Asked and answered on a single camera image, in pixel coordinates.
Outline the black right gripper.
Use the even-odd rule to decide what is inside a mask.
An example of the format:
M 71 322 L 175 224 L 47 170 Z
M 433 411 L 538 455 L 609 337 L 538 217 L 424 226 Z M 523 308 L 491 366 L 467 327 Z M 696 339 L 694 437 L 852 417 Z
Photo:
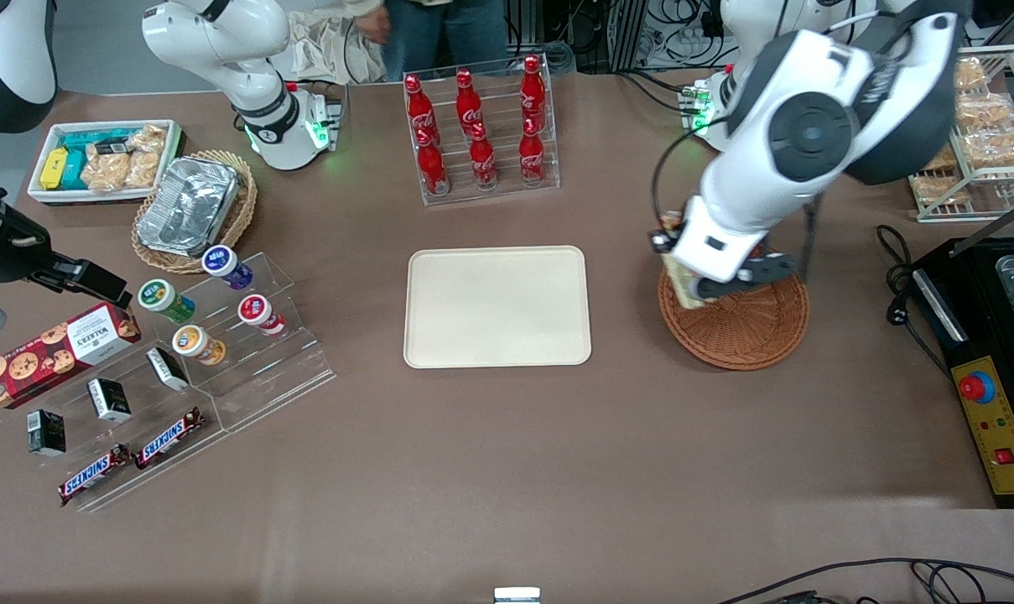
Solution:
M 87 294 L 121 310 L 128 310 L 133 295 L 126 280 L 85 259 L 53 256 L 50 234 L 37 221 L 13 209 L 4 201 L 7 191 L 0 188 L 0 284 L 28 280 L 42 286 L 54 286 L 53 268 L 70 292 Z

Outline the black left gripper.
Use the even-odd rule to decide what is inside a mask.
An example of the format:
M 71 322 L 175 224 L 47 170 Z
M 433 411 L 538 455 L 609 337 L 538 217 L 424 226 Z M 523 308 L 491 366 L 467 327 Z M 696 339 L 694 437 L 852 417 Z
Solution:
M 676 236 L 668 231 L 651 232 L 651 249 L 658 255 L 668 255 L 676 245 Z M 694 280 L 694 297 L 707 303 L 711 299 L 725 297 L 728 292 L 743 292 L 771 285 L 778 280 L 789 279 L 797 274 L 798 261 L 794 256 L 783 253 L 768 253 L 747 258 L 728 283 L 707 278 Z

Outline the person's bare hand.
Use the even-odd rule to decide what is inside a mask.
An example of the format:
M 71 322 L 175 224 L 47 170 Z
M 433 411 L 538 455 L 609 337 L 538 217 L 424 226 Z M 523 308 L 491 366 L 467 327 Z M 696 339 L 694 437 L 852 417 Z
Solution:
M 391 19 L 384 5 L 354 18 L 357 30 L 375 44 L 385 45 L 391 35 Z

